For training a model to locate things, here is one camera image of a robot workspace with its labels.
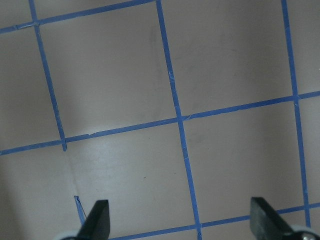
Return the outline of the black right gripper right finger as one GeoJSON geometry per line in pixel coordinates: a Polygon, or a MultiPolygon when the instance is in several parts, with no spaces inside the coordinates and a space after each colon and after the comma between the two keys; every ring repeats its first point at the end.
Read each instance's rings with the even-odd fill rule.
{"type": "Polygon", "coordinates": [[[249,225],[256,240],[288,240],[295,234],[263,197],[250,199],[249,225]]]}

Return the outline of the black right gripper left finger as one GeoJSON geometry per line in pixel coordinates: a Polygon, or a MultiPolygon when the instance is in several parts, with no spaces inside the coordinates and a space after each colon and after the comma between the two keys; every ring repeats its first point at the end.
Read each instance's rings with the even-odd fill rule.
{"type": "Polygon", "coordinates": [[[108,240],[110,236],[109,201],[97,200],[77,233],[78,240],[108,240]]]}

